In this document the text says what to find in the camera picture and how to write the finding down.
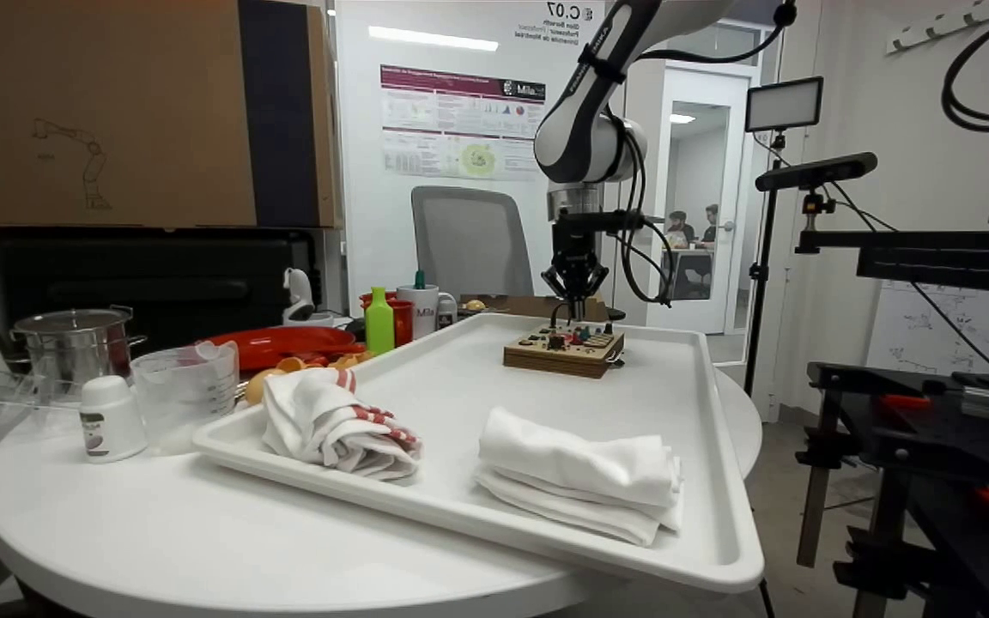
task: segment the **red container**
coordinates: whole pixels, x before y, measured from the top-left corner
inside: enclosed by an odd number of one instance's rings
[[[417,338],[417,305],[408,299],[400,299],[400,291],[385,297],[394,312],[394,347],[408,344]]]

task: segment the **wooden board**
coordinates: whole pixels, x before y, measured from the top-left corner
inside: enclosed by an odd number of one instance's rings
[[[556,374],[583,374],[600,379],[617,354],[624,351],[622,335],[604,335],[600,327],[583,327],[592,338],[564,347],[550,347],[550,335],[530,335],[501,351],[506,368],[533,368],[533,370],[556,370]]]

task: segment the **white tray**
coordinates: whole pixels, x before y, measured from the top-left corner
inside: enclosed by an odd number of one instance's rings
[[[720,402],[700,335],[624,330],[624,368],[604,379],[501,368],[501,347],[543,320],[477,316],[356,368],[356,395],[393,410],[423,439],[423,475],[383,485],[333,475],[260,448],[266,414],[238,414],[196,434],[208,459],[266,480],[355,503],[465,537],[578,557],[705,592],[748,592],[763,545],[742,475],[720,438]],[[681,537],[630,545],[499,504],[474,489],[477,438],[494,406],[586,439],[660,434],[685,456]]]

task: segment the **small bottle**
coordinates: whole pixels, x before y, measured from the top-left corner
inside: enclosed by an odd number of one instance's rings
[[[370,357],[394,351],[394,308],[385,299],[385,288],[370,288],[370,304],[364,308],[364,347]]]
[[[123,459],[148,448],[143,423],[130,406],[130,393],[119,374],[102,374],[84,384],[78,423],[89,459]]]

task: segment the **white cloth with red stripes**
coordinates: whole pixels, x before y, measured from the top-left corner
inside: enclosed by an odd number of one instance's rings
[[[653,545],[677,533],[681,456],[660,438],[586,442],[494,410],[477,485],[522,513]]]
[[[419,475],[423,442],[393,414],[361,406],[355,393],[355,374],[336,368],[271,374],[260,402],[266,448],[361,478]]]

